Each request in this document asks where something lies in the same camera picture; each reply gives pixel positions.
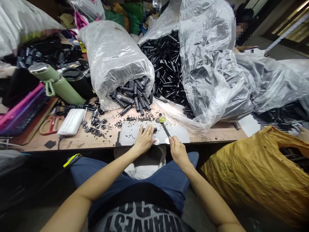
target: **hand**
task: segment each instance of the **hand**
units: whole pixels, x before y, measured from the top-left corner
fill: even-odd
[[[171,146],[171,155],[173,160],[181,169],[184,169],[191,164],[185,145],[179,142],[177,136],[169,137],[169,142]]]
[[[155,128],[152,125],[147,125],[143,132],[143,126],[141,126],[135,144],[132,147],[136,155],[140,156],[150,149],[151,145],[155,142],[152,139],[154,130]]]

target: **green bottle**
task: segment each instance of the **green bottle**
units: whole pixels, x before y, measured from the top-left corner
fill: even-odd
[[[85,100],[73,89],[68,81],[49,64],[36,63],[31,65],[28,70],[45,84],[46,96],[52,97],[56,93],[71,105],[85,103]]]

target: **scissors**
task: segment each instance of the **scissors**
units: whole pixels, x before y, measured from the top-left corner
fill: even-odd
[[[41,135],[50,135],[50,134],[54,134],[57,133],[58,131],[58,125],[59,125],[59,121],[62,120],[63,118],[56,115],[56,113],[59,111],[59,106],[56,106],[56,111],[54,113],[53,117],[50,117],[48,120],[46,120],[40,127],[40,134]]]

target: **workbench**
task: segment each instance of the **workbench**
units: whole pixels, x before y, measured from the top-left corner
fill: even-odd
[[[108,122],[105,123],[111,127],[107,127],[105,130],[98,127],[98,129],[104,131],[106,135],[98,137],[90,132],[86,133],[81,125],[76,135],[65,137],[60,142],[60,150],[114,148],[120,146],[118,137],[121,127],[117,126],[116,123],[123,122],[128,117],[132,120],[150,121],[151,119],[155,120],[155,118],[159,117],[159,113],[162,113],[162,116],[165,116],[173,125],[179,124],[177,120],[170,117],[156,105],[152,104],[151,107],[152,110],[146,112],[144,117],[136,112],[135,109],[129,110],[124,116],[119,115],[122,109],[107,111],[103,116],[100,116],[100,120],[111,115],[111,117],[108,118]],[[87,112],[85,120],[88,121],[88,126],[90,125],[90,116],[91,112]],[[233,124],[228,122],[218,122],[208,132],[194,132],[188,130],[188,133],[191,143],[228,142],[247,138],[242,129],[236,130]],[[56,145],[51,149],[44,146],[50,140],[56,142]],[[43,136],[37,131],[30,143],[23,146],[23,152],[57,150],[58,141],[59,135],[57,134]]]

